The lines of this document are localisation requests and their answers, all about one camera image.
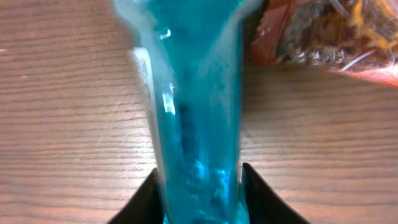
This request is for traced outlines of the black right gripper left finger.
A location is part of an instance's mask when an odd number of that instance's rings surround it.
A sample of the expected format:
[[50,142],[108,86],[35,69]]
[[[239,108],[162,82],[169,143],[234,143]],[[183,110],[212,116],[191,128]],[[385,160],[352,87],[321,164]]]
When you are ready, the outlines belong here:
[[163,224],[159,171],[154,168],[127,204],[107,224]]

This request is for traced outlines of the red chocolate bar wrapper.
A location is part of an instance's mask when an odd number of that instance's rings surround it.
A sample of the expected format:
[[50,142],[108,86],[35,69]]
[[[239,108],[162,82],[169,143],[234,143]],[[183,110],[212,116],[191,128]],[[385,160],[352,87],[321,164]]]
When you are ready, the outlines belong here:
[[397,0],[271,0],[251,43],[262,65],[290,64],[397,85]]

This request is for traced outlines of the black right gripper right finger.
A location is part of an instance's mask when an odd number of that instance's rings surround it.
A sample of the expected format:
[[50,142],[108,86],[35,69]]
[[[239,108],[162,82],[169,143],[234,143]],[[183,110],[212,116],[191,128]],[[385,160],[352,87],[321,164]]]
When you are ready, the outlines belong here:
[[243,163],[242,184],[250,224],[310,223],[287,205],[249,163]]

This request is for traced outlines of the teal mouthwash bottle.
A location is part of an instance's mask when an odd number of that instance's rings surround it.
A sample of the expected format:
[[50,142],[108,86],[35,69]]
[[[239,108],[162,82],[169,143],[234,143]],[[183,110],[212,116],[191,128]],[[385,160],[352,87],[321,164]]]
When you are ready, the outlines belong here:
[[245,0],[114,0],[131,31],[168,223],[237,223]]

